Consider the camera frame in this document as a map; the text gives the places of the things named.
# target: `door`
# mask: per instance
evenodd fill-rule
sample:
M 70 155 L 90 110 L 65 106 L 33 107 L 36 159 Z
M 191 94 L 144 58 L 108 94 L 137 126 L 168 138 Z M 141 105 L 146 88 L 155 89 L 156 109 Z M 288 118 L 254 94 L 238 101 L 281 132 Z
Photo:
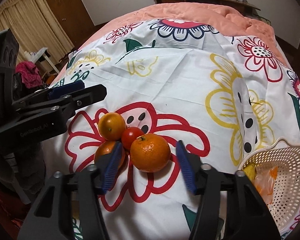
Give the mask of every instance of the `door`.
M 47 3 L 75 48 L 94 33 L 95 26 L 82 0 L 47 0 Z

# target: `orange fruit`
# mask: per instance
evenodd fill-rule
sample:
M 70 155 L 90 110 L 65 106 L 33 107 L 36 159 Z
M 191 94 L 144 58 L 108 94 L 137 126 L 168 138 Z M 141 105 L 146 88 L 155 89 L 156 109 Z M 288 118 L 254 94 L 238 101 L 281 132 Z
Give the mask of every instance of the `orange fruit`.
M 96 153 L 94 154 L 94 163 L 97 162 L 98 158 L 101 156 L 101 155 L 105 155 L 105 154 L 108 154 L 108 153 L 111 153 L 114 145 L 115 145 L 115 141 L 106 141 L 104 143 L 102 143 Z M 120 163 L 119 163 L 119 166 L 118 166 L 118 169 L 121 168 L 123 162 L 124 162 L 124 158 L 126 157 L 126 153 L 125 153 L 125 150 L 124 148 L 122 147 L 122 153 L 121 153 L 121 160 L 120 160 Z
M 170 160 L 170 147 L 160 135 L 147 133 L 133 141 L 130 158 L 133 165 L 144 172 L 157 172 Z
M 107 141 L 118 141 L 126 129 L 126 122 L 118 113 L 107 113 L 98 123 L 100 135 Z

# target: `beige perforated basket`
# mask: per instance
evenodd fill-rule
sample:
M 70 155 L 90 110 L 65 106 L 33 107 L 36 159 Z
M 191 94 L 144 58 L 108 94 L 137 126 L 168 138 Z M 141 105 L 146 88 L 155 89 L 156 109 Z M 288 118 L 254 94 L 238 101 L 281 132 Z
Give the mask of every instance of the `beige perforated basket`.
M 282 143 L 287 147 L 276 147 Z M 291 145 L 284 138 L 279 138 L 273 145 L 249 154 L 239 170 L 250 162 L 259 166 L 261 171 L 278 166 L 273 201 L 268 208 L 281 231 L 291 223 L 300 207 L 300 145 Z

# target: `curtain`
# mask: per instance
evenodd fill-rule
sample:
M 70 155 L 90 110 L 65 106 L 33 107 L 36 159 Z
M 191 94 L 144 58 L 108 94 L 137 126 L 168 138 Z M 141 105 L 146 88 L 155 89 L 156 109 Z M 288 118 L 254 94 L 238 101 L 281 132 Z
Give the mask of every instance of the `curtain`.
M 57 63 L 74 47 L 46 0 L 8 0 L 0 9 L 0 31 L 10 28 L 19 43 L 17 62 L 26 61 L 24 51 L 47 47 Z

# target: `yellow flower print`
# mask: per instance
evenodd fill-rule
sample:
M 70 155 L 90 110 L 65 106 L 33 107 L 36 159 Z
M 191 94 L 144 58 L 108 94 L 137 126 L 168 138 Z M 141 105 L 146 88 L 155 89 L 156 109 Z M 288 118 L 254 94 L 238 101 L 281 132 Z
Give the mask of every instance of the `yellow flower print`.
M 217 124 L 233 129 L 229 150 L 233 164 L 238 166 L 242 160 L 243 138 L 240 132 L 232 86 L 234 81 L 242 79 L 242 76 L 231 61 L 216 54 L 211 54 L 210 59 L 218 67 L 211 72 L 210 78 L 219 84 L 220 88 L 207 95 L 206 109 Z
M 257 150 L 270 146 L 275 142 L 273 130 L 268 125 L 273 118 L 274 112 L 270 103 L 260 100 L 255 91 L 249 90 L 249 97 L 259 127 L 258 141 L 255 148 Z
M 90 51 L 89 56 L 85 56 L 84 59 L 78 60 L 76 63 L 74 63 L 74 65 L 71 67 L 71 69 L 68 70 L 67 74 L 72 74 L 72 72 L 75 70 L 75 68 L 78 65 L 81 65 L 82 63 L 90 62 L 90 63 L 95 63 L 97 66 L 100 66 L 110 60 L 111 60 L 111 58 L 109 58 L 109 57 L 105 58 L 103 55 L 97 54 L 96 50 L 92 50 L 92 51 Z
M 144 66 L 144 59 L 137 59 L 133 61 L 127 62 L 127 67 L 130 75 L 138 75 L 140 77 L 146 77 L 151 74 L 151 67 L 157 63 L 158 57 L 155 57 L 154 62 L 152 62 L 149 66 Z

